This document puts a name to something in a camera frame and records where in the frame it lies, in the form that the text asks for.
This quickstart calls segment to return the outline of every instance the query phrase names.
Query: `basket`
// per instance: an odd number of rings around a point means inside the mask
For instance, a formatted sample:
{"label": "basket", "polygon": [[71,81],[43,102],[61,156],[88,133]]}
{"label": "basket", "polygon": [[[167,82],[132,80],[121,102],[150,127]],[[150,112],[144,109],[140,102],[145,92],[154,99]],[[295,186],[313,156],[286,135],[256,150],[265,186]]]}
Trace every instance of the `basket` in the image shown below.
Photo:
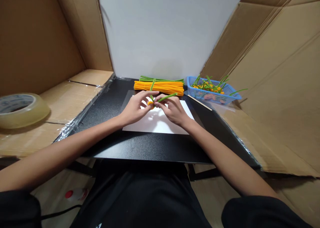
{"label": "basket", "polygon": [[[188,94],[194,98],[203,99],[205,101],[210,101],[210,102],[224,104],[224,105],[228,104],[236,99],[242,99],[242,97],[241,97],[241,95],[239,95],[239,93],[235,93],[232,96],[229,95],[229,94],[236,91],[229,84],[226,84],[224,86],[224,88],[223,88],[224,94],[219,94],[219,93],[215,93],[215,92],[211,92],[211,91],[193,88],[190,85],[192,85],[196,81],[196,79],[197,79],[197,77],[194,77],[194,76],[187,77]],[[207,79],[200,78],[197,85],[201,86],[203,84],[203,82],[206,80]],[[213,85],[218,85],[220,83],[219,81],[215,81],[215,80],[211,80],[211,82],[213,83]]]}

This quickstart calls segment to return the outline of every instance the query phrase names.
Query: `red cap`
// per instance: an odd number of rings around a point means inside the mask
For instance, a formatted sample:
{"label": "red cap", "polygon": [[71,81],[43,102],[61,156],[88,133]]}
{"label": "red cap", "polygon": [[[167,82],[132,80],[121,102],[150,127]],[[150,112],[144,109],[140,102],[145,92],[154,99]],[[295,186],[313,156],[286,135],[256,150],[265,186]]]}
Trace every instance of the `red cap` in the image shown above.
{"label": "red cap", "polygon": [[68,199],[72,196],[72,194],[73,194],[73,191],[68,191],[64,197]]}

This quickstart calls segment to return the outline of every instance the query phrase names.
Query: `tape roll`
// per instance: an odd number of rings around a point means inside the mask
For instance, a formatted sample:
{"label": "tape roll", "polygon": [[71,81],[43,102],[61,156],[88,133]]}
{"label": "tape roll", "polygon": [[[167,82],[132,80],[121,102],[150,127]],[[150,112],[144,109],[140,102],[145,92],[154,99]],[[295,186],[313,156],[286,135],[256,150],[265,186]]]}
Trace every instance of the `tape roll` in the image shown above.
{"label": "tape roll", "polygon": [[0,128],[15,129],[32,125],[50,112],[37,94],[20,93],[0,97]]}

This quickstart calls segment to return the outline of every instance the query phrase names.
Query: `white backdrop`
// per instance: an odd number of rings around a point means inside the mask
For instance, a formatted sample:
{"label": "white backdrop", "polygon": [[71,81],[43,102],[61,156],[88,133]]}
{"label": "white backdrop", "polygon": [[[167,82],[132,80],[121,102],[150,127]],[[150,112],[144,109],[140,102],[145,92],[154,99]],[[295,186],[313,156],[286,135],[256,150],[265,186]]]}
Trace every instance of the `white backdrop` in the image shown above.
{"label": "white backdrop", "polygon": [[196,76],[240,0],[100,0],[117,76]]}

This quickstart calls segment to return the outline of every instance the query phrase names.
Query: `forearm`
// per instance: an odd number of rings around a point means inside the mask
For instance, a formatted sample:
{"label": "forearm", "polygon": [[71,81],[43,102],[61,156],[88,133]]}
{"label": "forearm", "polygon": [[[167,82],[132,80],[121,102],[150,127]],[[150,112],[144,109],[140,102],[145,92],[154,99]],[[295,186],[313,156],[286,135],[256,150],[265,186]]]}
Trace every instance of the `forearm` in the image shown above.
{"label": "forearm", "polygon": [[188,120],[183,128],[203,148],[222,176],[243,195],[277,198],[274,190],[251,167],[194,120]]}
{"label": "forearm", "polygon": [[114,117],[6,167],[0,171],[0,191],[37,187],[66,168],[98,141],[123,126],[121,118]]}

